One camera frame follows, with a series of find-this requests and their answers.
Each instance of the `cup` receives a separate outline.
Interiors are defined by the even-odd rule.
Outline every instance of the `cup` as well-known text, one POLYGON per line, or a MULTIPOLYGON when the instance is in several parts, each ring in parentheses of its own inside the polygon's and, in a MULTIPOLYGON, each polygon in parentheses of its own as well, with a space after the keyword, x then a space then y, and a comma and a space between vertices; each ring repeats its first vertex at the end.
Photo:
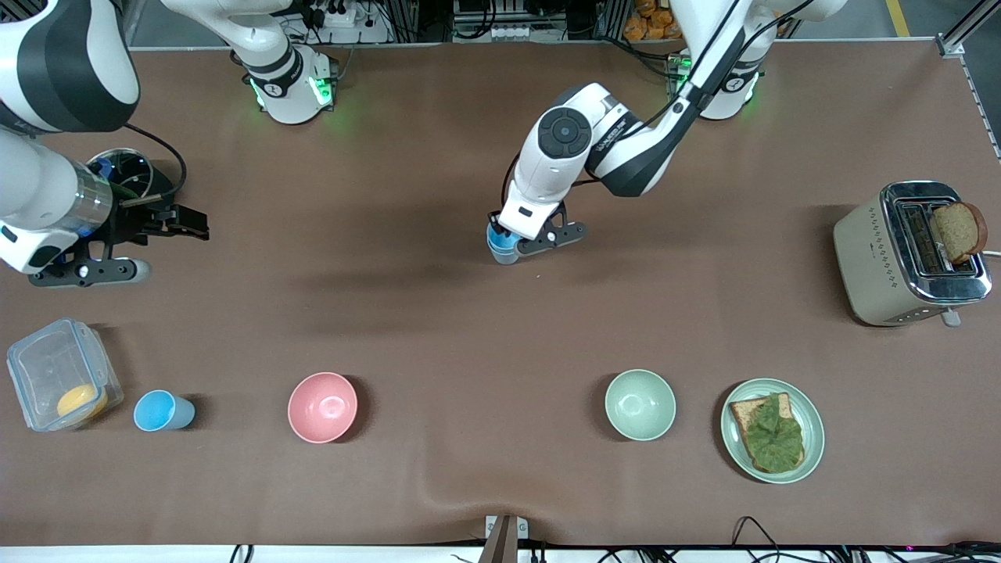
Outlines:
POLYGON ((132 420, 139 430, 145 432, 177 430, 194 420, 194 405, 187 399, 158 389, 143 395, 136 403, 132 420))

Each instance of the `toaster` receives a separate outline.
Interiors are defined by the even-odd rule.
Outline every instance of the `toaster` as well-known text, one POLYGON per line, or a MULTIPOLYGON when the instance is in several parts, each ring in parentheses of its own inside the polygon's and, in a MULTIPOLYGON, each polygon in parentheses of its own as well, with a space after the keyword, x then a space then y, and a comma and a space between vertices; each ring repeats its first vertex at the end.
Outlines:
POLYGON ((898 327, 940 317, 959 326, 960 307, 991 292, 981 254, 949 261, 932 212, 959 201, 937 181, 884 187, 834 226, 838 265, 855 315, 868 325, 898 327))

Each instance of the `brown tablecloth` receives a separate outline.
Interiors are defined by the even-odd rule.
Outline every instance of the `brown tablecloth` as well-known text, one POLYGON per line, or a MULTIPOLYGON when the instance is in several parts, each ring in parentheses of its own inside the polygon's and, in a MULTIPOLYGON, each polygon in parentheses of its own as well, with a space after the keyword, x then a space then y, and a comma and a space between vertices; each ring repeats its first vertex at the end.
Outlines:
MULTIPOLYGON (((0 268, 3 349, 72 317, 100 331, 126 393, 45 435, 0 383, 0 542, 440 542, 498 512, 557 543, 724 543, 745 514, 782 543, 998 537, 1001 301, 964 309, 958 330, 861 327, 831 235, 915 178, 1001 224, 1001 168, 959 61, 924 42, 776 45, 751 104, 698 122, 654 191, 579 188, 568 204, 590 236, 500 266, 486 212, 552 100, 599 80, 645 117, 663 82, 608 46, 354 59, 336 110, 289 127, 256 111, 224 52, 136 55, 133 122, 187 158, 182 202, 212 239, 121 247, 152 263, 135 287, 38 290, 0 268), (602 408, 636 367, 679 401, 652 443, 618 438, 602 408), (286 422, 318 371, 361 396, 338 444, 286 422), (721 448, 721 402, 758 377, 824 419, 803 482, 755 482, 721 448), (193 430, 133 426, 156 388, 194 396, 193 430)), ((133 146, 176 173, 128 131, 49 142, 77 159, 133 146)))

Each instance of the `sandwich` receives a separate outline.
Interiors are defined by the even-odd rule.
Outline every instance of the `sandwich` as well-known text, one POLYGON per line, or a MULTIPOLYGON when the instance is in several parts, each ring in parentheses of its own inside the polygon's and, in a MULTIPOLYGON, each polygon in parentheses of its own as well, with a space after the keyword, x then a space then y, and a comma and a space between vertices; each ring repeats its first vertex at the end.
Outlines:
POLYGON ((731 403, 730 410, 755 468, 785 473, 803 463, 803 429, 793 417, 788 393, 731 403))

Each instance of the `toast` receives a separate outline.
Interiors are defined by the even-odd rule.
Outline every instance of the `toast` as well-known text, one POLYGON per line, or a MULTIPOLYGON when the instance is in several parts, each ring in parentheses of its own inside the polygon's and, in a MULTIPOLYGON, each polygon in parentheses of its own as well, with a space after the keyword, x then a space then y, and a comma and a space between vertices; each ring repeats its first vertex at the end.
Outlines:
MULTIPOLYGON (((758 411, 758 407, 761 407, 768 401, 768 397, 759 397, 758 399, 748 399, 747 401, 737 401, 730 404, 730 412, 734 414, 734 420, 737 421, 737 428, 741 431, 741 441, 744 443, 744 447, 747 448, 747 436, 748 427, 754 421, 755 414, 758 411)), ((788 393, 779 394, 779 416, 784 419, 793 418, 793 404, 789 401, 788 393)), ((800 459, 796 462, 796 467, 799 467, 803 460, 806 458, 806 451, 800 451, 800 459)), ((766 469, 754 463, 755 468, 759 471, 764 471, 765 473, 771 473, 766 469)))
POLYGON ((975 206, 957 201, 933 212, 935 230, 952 263, 963 263, 987 245, 987 221, 975 206))

